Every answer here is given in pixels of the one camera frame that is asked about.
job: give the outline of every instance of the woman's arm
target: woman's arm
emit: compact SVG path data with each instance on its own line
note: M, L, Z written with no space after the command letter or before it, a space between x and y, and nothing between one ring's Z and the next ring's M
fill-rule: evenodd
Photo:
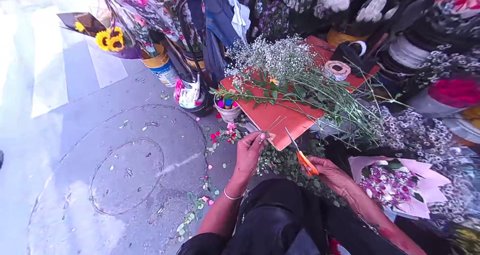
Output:
M238 142L235 171L224 190L230 198L237 199L229 199L222 193L212 209L208 211L197 234L214 233L223 237L232 236L242 195L256 170L258 156L267 145L266 136L267 134L261 131L252 132Z
M320 179L344 197L353 211L361 215L369 225L376 227L381 236L409 255L426 255L410 237L387 218L360 186L332 161L313 156L308 159L320 172Z

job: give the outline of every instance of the black bag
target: black bag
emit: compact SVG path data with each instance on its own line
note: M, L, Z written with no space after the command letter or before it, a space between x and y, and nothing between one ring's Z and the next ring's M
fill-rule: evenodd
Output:
M363 41L345 41L338 45L330 60L344 62L350 66L353 75L363 78L378 61L377 57L364 55L366 49Z

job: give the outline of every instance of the bracelet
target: bracelet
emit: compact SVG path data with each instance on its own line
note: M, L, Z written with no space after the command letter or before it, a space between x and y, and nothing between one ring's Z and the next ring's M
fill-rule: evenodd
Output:
M224 189L223 189L223 194L225 194L225 197L227 197L228 199L235 201L235 200L238 200L238 199L240 199L240 198L243 198L243 196L238 196L238 197L236 197L236 198L232 198L232 197L228 196L228 195L227 195L227 192L225 191L226 189L227 189L227 188L224 188Z

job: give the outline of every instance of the scissors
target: scissors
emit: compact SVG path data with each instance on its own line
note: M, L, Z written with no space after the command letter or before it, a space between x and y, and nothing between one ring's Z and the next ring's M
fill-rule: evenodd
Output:
M308 160L305 155L302 153L302 151L300 151L299 149L299 146L297 145L297 143L295 142L295 140L292 138L292 135L290 135L290 132L289 130L287 129L287 127L285 127L285 130L286 130L286 133L288 134L288 136L290 137L290 141L292 141L293 145L295 146L295 148L297 148L297 158L298 158L298 162L303 165L303 167L305 167L305 172L307 174L307 176L312 176L313 174L314 175L318 175L318 170L317 168L315 168L315 166L310 162L310 160Z

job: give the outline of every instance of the pavement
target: pavement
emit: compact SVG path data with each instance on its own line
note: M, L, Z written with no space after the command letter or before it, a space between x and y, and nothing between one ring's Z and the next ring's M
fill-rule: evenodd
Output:
M97 4L0 0L2 255L175 254L186 194L233 172L236 145L205 156L202 130L226 123L197 122L140 60L59 27L56 13Z

